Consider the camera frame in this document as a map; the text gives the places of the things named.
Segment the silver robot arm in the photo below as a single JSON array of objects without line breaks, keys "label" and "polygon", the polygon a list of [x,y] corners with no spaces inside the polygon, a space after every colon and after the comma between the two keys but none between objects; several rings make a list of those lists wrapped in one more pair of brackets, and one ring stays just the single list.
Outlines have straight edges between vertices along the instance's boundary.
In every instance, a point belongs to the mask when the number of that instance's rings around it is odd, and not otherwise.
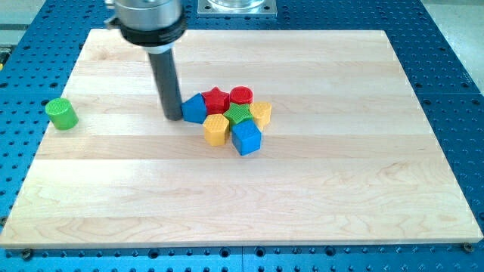
[{"label": "silver robot arm", "polygon": [[180,0],[105,0],[113,16],[105,20],[108,29],[118,29],[129,43],[149,54],[172,49],[187,29]]}]

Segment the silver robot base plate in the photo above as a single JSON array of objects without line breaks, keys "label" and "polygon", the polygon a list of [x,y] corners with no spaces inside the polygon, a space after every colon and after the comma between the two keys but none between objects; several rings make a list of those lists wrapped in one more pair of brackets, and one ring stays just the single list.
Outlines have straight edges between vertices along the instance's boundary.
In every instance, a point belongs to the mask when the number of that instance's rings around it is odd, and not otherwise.
[{"label": "silver robot base plate", "polygon": [[276,0],[198,0],[199,17],[276,17]]}]

